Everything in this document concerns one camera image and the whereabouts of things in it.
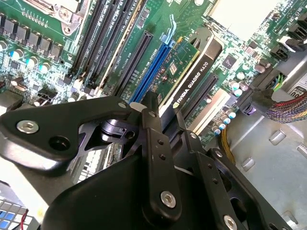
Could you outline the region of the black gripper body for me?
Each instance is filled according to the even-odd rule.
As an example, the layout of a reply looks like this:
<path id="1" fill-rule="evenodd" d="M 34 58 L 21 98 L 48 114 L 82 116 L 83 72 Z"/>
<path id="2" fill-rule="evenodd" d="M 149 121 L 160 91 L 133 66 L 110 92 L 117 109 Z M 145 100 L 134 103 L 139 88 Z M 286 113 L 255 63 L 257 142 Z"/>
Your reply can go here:
<path id="1" fill-rule="evenodd" d="M 45 230 L 221 230 L 204 186 L 176 170 L 182 214 L 173 224 L 154 225 L 142 211 L 145 186 L 139 156 L 129 157 L 61 193 L 49 206 Z"/>

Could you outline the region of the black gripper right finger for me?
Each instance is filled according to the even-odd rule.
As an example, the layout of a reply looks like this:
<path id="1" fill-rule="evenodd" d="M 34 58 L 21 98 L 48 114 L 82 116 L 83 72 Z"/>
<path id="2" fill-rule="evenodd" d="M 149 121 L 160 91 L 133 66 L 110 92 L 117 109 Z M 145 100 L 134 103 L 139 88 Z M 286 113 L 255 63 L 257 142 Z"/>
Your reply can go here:
<path id="1" fill-rule="evenodd" d="M 290 226 L 239 169 L 217 148 L 205 151 L 199 137 L 176 116 L 183 152 L 176 165 L 191 169 L 208 199 L 212 230 L 289 230 Z"/>

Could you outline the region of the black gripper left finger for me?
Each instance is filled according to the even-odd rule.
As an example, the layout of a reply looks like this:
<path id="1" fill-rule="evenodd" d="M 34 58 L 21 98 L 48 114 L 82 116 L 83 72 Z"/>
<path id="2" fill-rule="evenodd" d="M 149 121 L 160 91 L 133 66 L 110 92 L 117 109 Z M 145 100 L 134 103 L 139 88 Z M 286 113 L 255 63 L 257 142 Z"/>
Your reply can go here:
<path id="1" fill-rule="evenodd" d="M 175 222 L 182 213 L 169 139 L 163 134 L 156 96 L 141 110 L 120 98 L 96 99 L 9 111 L 0 117 L 0 155 L 48 177 L 68 173 L 74 161 L 111 143 L 124 146 L 123 157 L 139 156 L 143 215 L 148 222 Z"/>

